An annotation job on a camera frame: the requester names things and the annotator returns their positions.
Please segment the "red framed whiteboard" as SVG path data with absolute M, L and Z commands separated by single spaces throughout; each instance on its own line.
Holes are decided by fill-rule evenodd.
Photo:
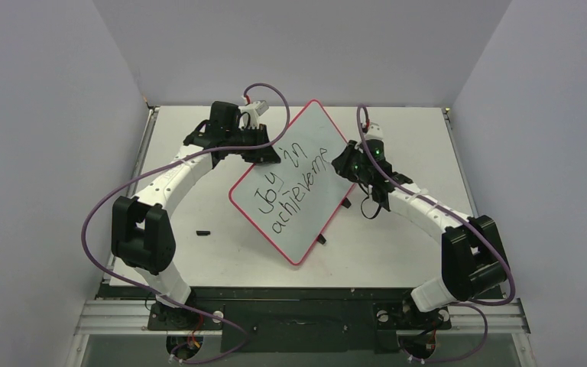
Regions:
M 253 165 L 229 191 L 233 206 L 292 265 L 300 265 L 354 187 L 332 165 L 347 140 L 310 100 L 274 144 L 278 164 Z

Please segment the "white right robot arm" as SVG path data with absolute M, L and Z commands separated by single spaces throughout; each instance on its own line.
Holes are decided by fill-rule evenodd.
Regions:
M 350 141 L 332 166 L 340 177 L 369 188 L 382 209 L 408 219 L 441 248 L 440 275 L 415 287 L 401 304 L 406 324 L 420 326 L 432 310 L 456 301 L 479 304 L 480 294 L 504 282 L 510 286 L 508 299 L 514 298 L 514 278 L 491 217 L 467 216 L 421 191 L 409 177 L 393 171 L 378 139 Z

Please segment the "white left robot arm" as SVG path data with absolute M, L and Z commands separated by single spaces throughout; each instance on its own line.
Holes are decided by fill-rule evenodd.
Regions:
M 198 310 L 174 264 L 177 243 L 170 217 L 194 185 L 230 154 L 252 164 L 280 163 L 266 125 L 259 122 L 267 110 L 265 101 L 246 106 L 214 102 L 209 117 L 184 138 L 173 166 L 133 197 L 114 202 L 112 253 L 158 292 L 157 300 L 169 307 L 167 318 L 177 328 L 191 327 Z

